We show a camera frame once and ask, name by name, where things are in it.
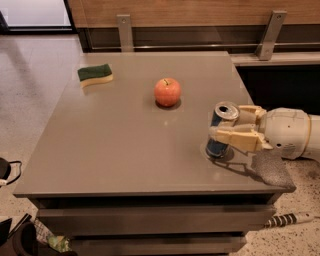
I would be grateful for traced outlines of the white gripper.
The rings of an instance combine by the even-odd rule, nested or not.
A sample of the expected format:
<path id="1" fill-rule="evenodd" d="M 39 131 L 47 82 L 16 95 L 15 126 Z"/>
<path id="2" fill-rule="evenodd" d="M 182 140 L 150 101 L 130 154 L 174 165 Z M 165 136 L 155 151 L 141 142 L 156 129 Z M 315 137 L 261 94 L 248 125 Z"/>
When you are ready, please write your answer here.
<path id="1" fill-rule="evenodd" d="M 238 110 L 237 126 L 220 132 L 230 146 L 247 152 L 274 148 L 287 159 L 296 159 L 304 153 L 310 135 L 310 118 L 304 111 L 276 108 L 267 112 L 257 105 L 239 105 Z M 262 133 L 253 125 L 260 119 Z"/>

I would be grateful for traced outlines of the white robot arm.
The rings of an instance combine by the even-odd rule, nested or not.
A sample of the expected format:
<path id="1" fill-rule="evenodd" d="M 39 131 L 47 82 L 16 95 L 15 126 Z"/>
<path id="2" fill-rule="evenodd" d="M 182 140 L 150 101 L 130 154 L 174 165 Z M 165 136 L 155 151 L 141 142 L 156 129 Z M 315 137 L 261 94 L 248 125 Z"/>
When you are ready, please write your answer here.
<path id="1" fill-rule="evenodd" d="M 209 136 L 242 152 L 270 150 L 282 158 L 320 161 L 320 117 L 300 109 L 270 111 L 256 105 L 221 102 L 215 107 L 217 124 Z"/>

